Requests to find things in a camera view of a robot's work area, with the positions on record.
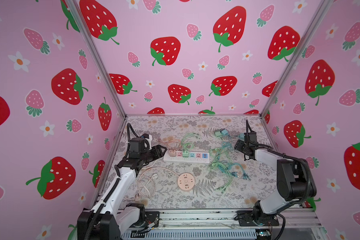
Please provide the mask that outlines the pink USB charger plug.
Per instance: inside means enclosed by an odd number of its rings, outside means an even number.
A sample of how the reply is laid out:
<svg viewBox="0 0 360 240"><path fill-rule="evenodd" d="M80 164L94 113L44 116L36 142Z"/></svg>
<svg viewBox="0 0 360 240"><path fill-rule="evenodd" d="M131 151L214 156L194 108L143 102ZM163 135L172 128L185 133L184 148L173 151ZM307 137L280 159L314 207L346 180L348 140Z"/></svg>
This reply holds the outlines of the pink USB charger plug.
<svg viewBox="0 0 360 240"><path fill-rule="evenodd" d="M169 156L170 157L176 157L177 156L177 151L176 150L169 150Z"/></svg>

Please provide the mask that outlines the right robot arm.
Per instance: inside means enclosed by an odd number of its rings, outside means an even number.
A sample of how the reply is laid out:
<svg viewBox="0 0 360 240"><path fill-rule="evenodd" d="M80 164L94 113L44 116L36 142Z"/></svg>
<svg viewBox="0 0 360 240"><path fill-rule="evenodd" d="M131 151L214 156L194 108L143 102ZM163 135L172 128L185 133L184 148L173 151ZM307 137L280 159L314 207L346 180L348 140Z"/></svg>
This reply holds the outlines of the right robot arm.
<svg viewBox="0 0 360 240"><path fill-rule="evenodd" d="M234 149L244 154L246 161L262 162L277 173L277 189L271 195L257 201L252 211L237 212L234 220L241 226L278 225L277 215L282 211L316 196L317 188L308 162L278 153L271 146L258 143L257 133L251 129L248 121L244 137L236 142Z"/></svg>

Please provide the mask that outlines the teal charger plug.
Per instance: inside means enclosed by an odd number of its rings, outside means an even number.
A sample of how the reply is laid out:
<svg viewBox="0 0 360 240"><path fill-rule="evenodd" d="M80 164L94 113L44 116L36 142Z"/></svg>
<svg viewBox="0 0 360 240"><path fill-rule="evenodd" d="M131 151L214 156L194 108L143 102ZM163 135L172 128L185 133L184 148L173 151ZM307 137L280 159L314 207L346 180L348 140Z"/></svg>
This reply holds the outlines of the teal charger plug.
<svg viewBox="0 0 360 240"><path fill-rule="evenodd" d="M245 138L246 138L246 134L245 134L245 133L240 133L240 134L238 135L238 138L239 138L240 140L244 141Z"/></svg>

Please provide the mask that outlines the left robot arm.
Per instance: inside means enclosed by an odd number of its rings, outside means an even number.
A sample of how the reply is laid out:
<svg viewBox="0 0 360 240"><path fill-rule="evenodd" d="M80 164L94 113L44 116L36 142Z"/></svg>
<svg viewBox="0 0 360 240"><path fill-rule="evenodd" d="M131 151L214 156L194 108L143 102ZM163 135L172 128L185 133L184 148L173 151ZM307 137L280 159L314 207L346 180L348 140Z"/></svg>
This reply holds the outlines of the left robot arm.
<svg viewBox="0 0 360 240"><path fill-rule="evenodd" d="M77 220L79 240L120 240L130 227L138 227L134 233L144 235L158 223L158 213L150 220L143 204L129 203L121 213L119 207L129 187L139 172L149 163L164 157L167 148L152 146L152 136L138 136L131 124L127 124L127 151L115 165L116 176L105 194L92 207L84 210Z"/></svg>

